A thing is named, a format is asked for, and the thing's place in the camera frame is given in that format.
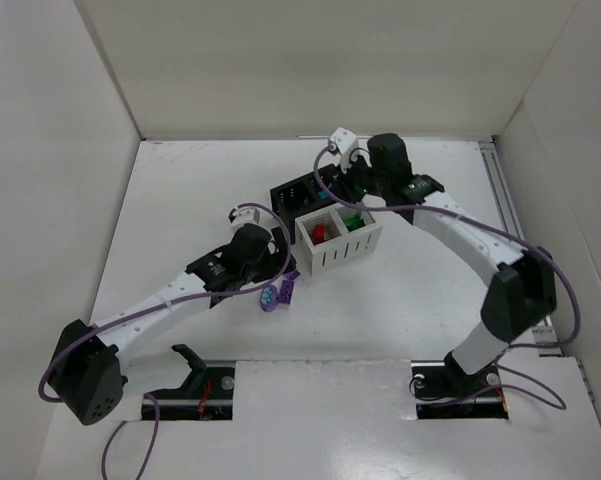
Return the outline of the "purple round flower lego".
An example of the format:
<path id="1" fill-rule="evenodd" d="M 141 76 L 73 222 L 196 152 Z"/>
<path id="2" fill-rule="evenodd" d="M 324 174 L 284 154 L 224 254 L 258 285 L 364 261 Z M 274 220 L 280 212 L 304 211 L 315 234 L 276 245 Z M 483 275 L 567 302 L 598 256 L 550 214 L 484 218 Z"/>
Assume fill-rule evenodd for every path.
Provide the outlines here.
<path id="1" fill-rule="evenodd" d="M 261 290 L 259 297 L 259 306 L 266 313 L 273 312 L 278 306 L 278 289 L 274 285 L 269 285 Z"/>

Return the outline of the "green rounded lego block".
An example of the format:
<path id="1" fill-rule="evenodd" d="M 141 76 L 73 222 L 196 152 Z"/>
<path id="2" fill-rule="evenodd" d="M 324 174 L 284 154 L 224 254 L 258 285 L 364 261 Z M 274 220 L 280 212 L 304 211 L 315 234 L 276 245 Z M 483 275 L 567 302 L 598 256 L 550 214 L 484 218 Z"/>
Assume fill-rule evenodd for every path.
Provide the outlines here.
<path id="1" fill-rule="evenodd" d="M 359 214 L 344 218 L 343 223 L 348 232 L 353 232 L 366 226 L 364 218 Z"/>

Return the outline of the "red lego block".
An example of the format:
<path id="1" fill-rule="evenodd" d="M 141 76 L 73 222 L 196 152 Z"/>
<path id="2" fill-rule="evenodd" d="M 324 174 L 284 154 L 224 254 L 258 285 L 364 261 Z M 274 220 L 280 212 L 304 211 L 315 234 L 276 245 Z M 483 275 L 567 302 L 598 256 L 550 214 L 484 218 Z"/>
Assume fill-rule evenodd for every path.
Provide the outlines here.
<path id="1" fill-rule="evenodd" d="M 314 245 L 320 245 L 329 240 L 328 229 L 324 224 L 318 224 L 312 232 L 312 242 Z"/>

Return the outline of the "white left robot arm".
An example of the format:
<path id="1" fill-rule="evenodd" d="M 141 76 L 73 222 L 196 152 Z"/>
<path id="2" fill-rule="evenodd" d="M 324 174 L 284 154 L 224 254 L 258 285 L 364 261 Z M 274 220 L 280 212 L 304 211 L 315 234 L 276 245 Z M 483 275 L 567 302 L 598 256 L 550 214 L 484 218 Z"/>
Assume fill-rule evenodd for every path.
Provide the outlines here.
<path id="1" fill-rule="evenodd" d="M 223 300 L 256 291 L 291 269 L 288 229 L 253 223 L 229 243 L 189 263 L 165 287 L 122 313 L 92 325 L 82 320 L 61 332 L 42 380 L 85 425 L 108 416 L 125 396 L 169 392 L 187 398 L 203 385 L 207 366 L 187 345 L 166 359 L 144 349 L 180 323 Z"/>

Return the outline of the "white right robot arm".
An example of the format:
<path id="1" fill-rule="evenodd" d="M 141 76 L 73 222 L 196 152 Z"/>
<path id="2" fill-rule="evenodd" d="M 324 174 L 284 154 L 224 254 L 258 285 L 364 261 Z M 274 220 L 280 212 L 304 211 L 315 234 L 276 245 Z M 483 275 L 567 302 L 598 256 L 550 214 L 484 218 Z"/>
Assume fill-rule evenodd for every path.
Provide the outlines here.
<path id="1" fill-rule="evenodd" d="M 460 384 L 482 372 L 555 310 L 555 276 L 544 253 L 478 227 L 440 182 L 414 173 L 398 135 L 375 135 L 361 147 L 353 132 L 339 128 L 329 139 L 329 150 L 340 158 L 334 194 L 349 203 L 365 195 L 383 199 L 392 212 L 450 249 L 485 284 L 479 323 L 444 359 L 449 380 Z"/>

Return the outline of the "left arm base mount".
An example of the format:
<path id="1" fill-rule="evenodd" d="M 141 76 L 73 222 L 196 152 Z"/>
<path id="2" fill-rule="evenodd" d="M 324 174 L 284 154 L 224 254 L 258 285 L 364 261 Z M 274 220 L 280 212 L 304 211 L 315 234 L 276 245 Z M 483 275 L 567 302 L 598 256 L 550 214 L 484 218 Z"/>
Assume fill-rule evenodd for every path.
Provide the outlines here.
<path id="1" fill-rule="evenodd" d="M 154 391 L 160 421 L 231 421 L 235 362 L 211 362 L 176 389 Z"/>

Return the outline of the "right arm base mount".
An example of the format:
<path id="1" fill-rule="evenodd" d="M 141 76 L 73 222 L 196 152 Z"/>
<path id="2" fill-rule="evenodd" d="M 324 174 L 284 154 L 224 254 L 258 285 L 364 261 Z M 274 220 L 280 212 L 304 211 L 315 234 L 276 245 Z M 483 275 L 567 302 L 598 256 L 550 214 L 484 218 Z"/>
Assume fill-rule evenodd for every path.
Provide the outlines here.
<path id="1" fill-rule="evenodd" d="M 443 361 L 414 361 L 411 373 L 408 389 L 416 400 L 418 420 L 509 418 L 494 366 L 454 377 Z"/>

